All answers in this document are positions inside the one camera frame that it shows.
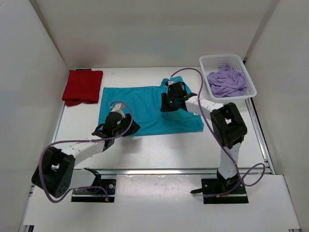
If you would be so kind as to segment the teal t-shirt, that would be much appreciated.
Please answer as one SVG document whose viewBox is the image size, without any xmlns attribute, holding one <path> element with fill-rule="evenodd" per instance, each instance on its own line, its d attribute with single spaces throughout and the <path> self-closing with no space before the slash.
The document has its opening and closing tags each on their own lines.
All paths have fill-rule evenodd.
<svg viewBox="0 0 309 232">
<path fill-rule="evenodd" d="M 201 116 L 185 110 L 163 113 L 161 94 L 168 87 L 163 79 L 159 86 L 104 87 L 100 103 L 98 123 L 104 123 L 113 101 L 126 103 L 133 112 L 134 121 L 140 126 L 135 136 L 199 132 L 204 128 Z"/>
</svg>

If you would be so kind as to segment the red t-shirt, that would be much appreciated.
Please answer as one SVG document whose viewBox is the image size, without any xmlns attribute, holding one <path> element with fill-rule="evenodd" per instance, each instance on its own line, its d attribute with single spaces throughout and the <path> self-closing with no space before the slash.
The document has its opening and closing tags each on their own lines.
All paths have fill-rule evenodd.
<svg viewBox="0 0 309 232">
<path fill-rule="evenodd" d="M 98 103 L 102 78 L 103 71 L 70 70 L 62 96 L 65 105 Z"/>
</svg>

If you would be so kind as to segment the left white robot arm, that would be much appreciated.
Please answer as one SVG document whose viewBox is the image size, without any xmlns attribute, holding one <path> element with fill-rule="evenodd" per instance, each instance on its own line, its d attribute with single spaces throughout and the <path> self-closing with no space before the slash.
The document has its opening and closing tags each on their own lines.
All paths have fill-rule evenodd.
<svg viewBox="0 0 309 232">
<path fill-rule="evenodd" d="M 86 189 L 94 194 L 102 190 L 101 174 L 91 168 L 75 170 L 87 158 L 104 152 L 118 137 L 135 134 L 140 130 L 131 114 L 110 112 L 104 123 L 99 124 L 91 136 L 67 148 L 52 145 L 40 158 L 31 182 L 45 190 L 54 201 L 68 194 L 71 189 Z"/>
</svg>

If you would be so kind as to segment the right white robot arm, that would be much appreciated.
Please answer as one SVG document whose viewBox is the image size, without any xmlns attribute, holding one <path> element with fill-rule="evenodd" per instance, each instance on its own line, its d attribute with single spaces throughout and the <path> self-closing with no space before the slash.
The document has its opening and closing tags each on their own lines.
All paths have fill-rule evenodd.
<svg viewBox="0 0 309 232">
<path fill-rule="evenodd" d="M 240 179 L 236 165 L 248 131 L 237 106 L 232 102 L 221 104 L 199 98 L 186 91 L 184 82 L 167 81 L 165 85 L 168 89 L 161 94 L 161 112 L 182 109 L 200 115 L 206 123 L 211 122 L 211 133 L 221 147 L 217 188 L 222 193 L 230 192 Z"/>
</svg>

